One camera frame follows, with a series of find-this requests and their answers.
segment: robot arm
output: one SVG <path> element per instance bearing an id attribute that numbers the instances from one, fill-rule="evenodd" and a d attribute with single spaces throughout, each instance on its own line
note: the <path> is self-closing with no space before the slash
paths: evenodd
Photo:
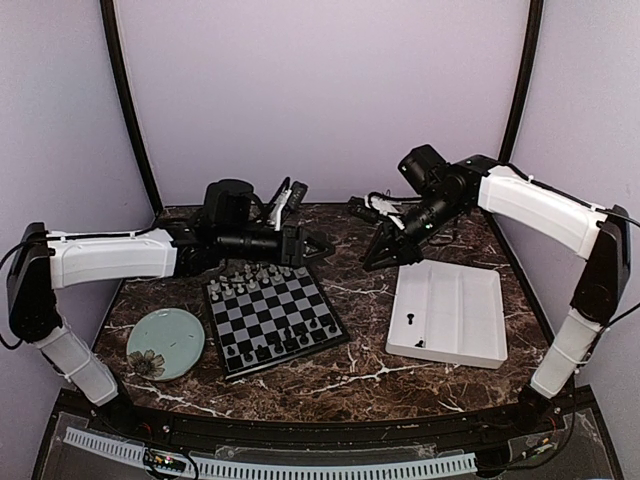
<path id="1" fill-rule="evenodd" d="M 58 313 L 54 290 L 95 280 L 194 276 L 227 258 L 299 267 L 333 253 L 332 245 L 300 227 L 278 222 L 276 230 L 250 220 L 252 202 L 268 213 L 251 185 L 223 180 L 209 185 L 190 219 L 159 221 L 141 232 L 68 234 L 29 225 L 7 278 L 12 332 L 126 428 L 122 414 L 113 418 L 114 409 L 127 408 L 124 387 Z"/>
<path id="2" fill-rule="evenodd" d="M 481 155 L 449 164 L 424 145 L 398 168 L 422 200 L 400 222 L 378 228 L 365 254 L 366 270 L 421 261 L 420 244 L 475 206 L 524 223 L 587 260 L 569 314 L 521 392 L 521 406 L 534 415 L 584 362 L 618 307 L 630 271 L 628 224 Z M 618 206 L 610 212 L 627 216 Z"/>

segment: white tray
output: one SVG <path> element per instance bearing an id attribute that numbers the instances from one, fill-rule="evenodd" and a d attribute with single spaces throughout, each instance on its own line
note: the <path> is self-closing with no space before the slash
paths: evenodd
<path id="1" fill-rule="evenodd" d="M 387 352 L 500 367 L 507 359 L 500 275 L 430 260 L 400 267 Z"/>

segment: wall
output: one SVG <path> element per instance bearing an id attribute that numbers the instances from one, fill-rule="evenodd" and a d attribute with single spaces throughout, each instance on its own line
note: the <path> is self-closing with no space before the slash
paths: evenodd
<path id="1" fill-rule="evenodd" d="M 497 156 L 528 1 L 117 2 L 165 204 L 286 175 L 309 200 L 392 189 L 415 146 Z"/>
<path id="2" fill-rule="evenodd" d="M 151 211 L 117 101 L 99 3 L 0 2 L 0 65 L 0 251 L 32 221 L 66 231 L 148 225 Z M 62 313 L 88 342 L 114 286 L 60 293 Z M 0 311 L 0 332 L 13 343 L 4 288 Z M 32 347 L 0 348 L 2 478 L 31 478 L 60 385 Z"/>
<path id="3" fill-rule="evenodd" d="M 525 172 L 586 200 L 619 203 L 640 217 L 640 4 L 548 2 L 531 91 L 514 162 Z M 563 247 L 503 222 L 536 293 L 557 329 L 584 263 Z M 622 308 L 640 301 L 640 235 Z M 591 383 L 626 478 L 640 478 L 640 319 L 606 335 L 581 383 Z"/>

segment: white vent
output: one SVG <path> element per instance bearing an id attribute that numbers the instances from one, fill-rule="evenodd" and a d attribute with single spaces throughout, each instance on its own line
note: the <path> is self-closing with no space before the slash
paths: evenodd
<path id="1" fill-rule="evenodd" d="M 114 440 L 72 427 L 67 428 L 64 442 L 111 460 L 144 468 L 144 446 L 140 444 Z M 212 460 L 197 455 L 192 455 L 192 458 L 200 469 L 201 479 L 215 480 L 418 480 L 446 478 L 477 471 L 473 453 L 415 462 L 337 467 L 260 465 Z M 160 472 L 164 471 L 161 467 L 156 468 Z M 189 462 L 182 476 L 194 478 L 193 466 Z"/>

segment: marble tabletop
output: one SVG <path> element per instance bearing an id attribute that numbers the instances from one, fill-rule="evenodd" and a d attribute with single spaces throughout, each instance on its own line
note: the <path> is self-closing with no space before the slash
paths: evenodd
<path id="1" fill-rule="evenodd" d="M 169 208 L 166 217 L 193 209 Z M 129 280 L 94 347 L 124 380 L 134 402 L 152 408 L 243 420 L 345 422 L 415 418 L 514 403 L 547 342 L 509 262 L 479 211 L 461 217 L 447 246 L 426 246 L 433 260 L 493 269 L 502 283 L 509 358 L 497 370 L 435 363 L 384 351 L 397 269 L 365 272 L 359 262 L 374 227 L 349 216 L 342 204 L 304 205 L 293 219 L 325 232 L 335 255 L 312 266 L 351 341 L 226 382 L 211 337 L 202 285 L 214 273 L 188 279 Z M 185 309 L 207 332 L 200 361 L 185 376 L 153 383 L 126 361 L 133 326 L 159 308 Z"/>

